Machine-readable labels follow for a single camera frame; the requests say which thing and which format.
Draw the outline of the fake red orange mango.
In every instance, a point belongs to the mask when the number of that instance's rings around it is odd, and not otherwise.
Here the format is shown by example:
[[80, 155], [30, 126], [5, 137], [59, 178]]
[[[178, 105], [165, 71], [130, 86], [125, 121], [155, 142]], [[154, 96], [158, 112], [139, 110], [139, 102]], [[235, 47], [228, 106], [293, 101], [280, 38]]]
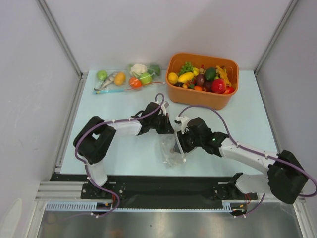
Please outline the fake red orange mango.
[[231, 94], [235, 91], [233, 87], [227, 87], [226, 90], [223, 92], [224, 95]]

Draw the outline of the fake green broccoli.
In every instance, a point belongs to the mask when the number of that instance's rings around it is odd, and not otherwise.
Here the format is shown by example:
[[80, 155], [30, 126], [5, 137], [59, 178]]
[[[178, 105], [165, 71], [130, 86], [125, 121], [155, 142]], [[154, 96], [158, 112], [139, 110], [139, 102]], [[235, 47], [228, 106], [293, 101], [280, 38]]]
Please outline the fake green broccoli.
[[152, 76], [160, 76], [161, 68], [158, 64], [150, 64], [148, 66], [148, 73]]

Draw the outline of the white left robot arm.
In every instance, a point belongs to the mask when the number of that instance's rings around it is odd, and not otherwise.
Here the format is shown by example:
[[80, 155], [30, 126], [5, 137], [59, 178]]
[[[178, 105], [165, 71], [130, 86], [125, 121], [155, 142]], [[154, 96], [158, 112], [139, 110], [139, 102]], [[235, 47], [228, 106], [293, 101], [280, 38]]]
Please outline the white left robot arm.
[[85, 165], [88, 180], [93, 183], [92, 193], [105, 198], [109, 193], [108, 176], [103, 166], [113, 139], [116, 136], [138, 136], [155, 130], [157, 134], [174, 134], [164, 105], [150, 102], [144, 110], [128, 119], [104, 121], [93, 116], [73, 141], [75, 156]]

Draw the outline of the clear zip top bag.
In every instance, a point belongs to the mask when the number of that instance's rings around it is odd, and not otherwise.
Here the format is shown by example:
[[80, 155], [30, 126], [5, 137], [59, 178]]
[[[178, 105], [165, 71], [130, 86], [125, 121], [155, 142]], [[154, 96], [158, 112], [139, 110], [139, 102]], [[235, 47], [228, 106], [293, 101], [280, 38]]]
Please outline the clear zip top bag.
[[174, 134], [165, 134], [159, 142], [160, 151], [162, 154], [163, 163], [167, 167], [176, 167], [184, 164], [187, 161], [186, 152], [184, 152], [180, 137], [182, 131], [175, 131]]

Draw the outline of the blue-zip bag with fish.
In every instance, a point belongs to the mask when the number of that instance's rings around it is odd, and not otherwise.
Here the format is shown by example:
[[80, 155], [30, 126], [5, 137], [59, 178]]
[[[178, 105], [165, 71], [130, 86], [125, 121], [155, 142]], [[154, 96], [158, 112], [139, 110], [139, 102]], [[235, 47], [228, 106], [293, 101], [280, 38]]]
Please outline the blue-zip bag with fish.
[[124, 72], [115, 71], [108, 74], [105, 70], [96, 73], [94, 94], [117, 93], [125, 90], [126, 75]]

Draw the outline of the red-zip bag with vegetables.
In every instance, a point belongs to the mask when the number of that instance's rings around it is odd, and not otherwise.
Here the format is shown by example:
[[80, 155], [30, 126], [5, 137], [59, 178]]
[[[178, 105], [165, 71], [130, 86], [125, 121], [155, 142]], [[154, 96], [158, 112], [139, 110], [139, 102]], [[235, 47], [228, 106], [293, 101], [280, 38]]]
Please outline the red-zip bag with vegetables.
[[124, 91], [140, 91], [165, 85], [159, 64], [131, 63], [127, 66], [128, 79]]

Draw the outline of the fake grey fish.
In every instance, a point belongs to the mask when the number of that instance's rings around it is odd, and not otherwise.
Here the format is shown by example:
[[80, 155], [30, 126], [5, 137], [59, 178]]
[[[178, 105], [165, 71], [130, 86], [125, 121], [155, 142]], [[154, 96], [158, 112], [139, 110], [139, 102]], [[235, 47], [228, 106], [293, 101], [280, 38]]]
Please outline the fake grey fish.
[[114, 78], [117, 72], [112, 73], [106, 80], [104, 80], [101, 85], [97, 88], [94, 88], [94, 91], [103, 91], [105, 90], [110, 84], [114, 82]]

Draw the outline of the green fake apple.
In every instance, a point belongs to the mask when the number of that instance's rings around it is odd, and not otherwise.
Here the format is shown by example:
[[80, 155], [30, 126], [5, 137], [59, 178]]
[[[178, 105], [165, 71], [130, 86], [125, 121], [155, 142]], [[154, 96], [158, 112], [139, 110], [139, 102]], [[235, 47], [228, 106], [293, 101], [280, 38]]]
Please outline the green fake apple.
[[99, 81], [104, 81], [108, 77], [108, 73], [105, 70], [99, 70], [96, 74], [96, 77]]

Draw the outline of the fake green lime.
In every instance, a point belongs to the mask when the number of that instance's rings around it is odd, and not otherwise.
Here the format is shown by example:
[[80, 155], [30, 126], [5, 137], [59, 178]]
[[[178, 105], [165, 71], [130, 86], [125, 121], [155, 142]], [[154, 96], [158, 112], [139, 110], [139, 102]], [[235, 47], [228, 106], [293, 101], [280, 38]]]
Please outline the fake green lime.
[[152, 76], [145, 72], [143, 74], [140, 75], [139, 80], [141, 81], [142, 85], [146, 85], [152, 82]]

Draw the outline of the fake purple passion fruit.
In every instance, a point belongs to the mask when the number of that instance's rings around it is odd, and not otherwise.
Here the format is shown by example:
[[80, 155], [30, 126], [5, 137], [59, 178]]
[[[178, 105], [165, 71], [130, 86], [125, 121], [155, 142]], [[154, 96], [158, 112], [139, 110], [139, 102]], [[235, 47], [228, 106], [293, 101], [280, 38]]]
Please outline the fake purple passion fruit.
[[203, 74], [199, 74], [195, 78], [195, 85], [202, 86], [205, 82], [205, 76]]

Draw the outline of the fake green avocado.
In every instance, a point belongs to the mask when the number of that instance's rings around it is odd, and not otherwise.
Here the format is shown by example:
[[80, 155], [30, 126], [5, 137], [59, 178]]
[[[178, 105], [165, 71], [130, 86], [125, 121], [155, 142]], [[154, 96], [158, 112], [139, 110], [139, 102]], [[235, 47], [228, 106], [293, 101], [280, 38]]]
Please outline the fake green avocado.
[[213, 81], [216, 78], [216, 69], [214, 67], [206, 69], [204, 76], [206, 81]]

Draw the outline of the yellow fake pear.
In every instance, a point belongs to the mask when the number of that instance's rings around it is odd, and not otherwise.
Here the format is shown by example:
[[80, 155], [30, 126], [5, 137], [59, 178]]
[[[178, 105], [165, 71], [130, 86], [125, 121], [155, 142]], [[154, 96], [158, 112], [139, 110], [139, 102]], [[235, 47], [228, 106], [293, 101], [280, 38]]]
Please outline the yellow fake pear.
[[175, 85], [178, 82], [178, 75], [174, 72], [171, 72], [168, 74], [167, 80], [170, 84]]

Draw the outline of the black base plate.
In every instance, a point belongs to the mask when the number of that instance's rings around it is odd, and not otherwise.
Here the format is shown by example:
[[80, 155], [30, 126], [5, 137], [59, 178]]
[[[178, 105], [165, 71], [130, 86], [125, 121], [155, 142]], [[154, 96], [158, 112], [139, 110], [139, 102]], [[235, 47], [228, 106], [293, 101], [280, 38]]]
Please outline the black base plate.
[[108, 176], [94, 187], [85, 175], [53, 174], [51, 181], [83, 182], [81, 199], [97, 201], [97, 210], [118, 205], [121, 209], [221, 209], [225, 200], [246, 206], [256, 193], [243, 194], [230, 177]]

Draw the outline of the red fake bell pepper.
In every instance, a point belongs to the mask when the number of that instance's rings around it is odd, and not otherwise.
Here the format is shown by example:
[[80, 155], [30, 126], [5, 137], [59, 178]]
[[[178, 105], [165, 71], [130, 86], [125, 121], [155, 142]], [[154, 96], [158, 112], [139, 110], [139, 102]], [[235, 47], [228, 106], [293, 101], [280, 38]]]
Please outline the red fake bell pepper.
[[215, 79], [211, 84], [211, 91], [217, 94], [223, 94], [226, 91], [226, 83], [222, 79]]

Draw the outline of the fake orange ginger root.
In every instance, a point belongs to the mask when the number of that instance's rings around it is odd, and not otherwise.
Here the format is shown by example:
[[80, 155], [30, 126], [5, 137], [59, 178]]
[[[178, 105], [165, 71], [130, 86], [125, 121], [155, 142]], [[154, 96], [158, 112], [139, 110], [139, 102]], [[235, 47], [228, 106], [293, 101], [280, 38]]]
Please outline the fake orange ginger root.
[[232, 86], [231, 82], [229, 81], [229, 78], [228, 78], [228, 74], [226, 72], [226, 69], [224, 67], [220, 67], [220, 66], [216, 66], [216, 74], [218, 75], [218, 77], [220, 79], [222, 79], [225, 84], [229, 87]]

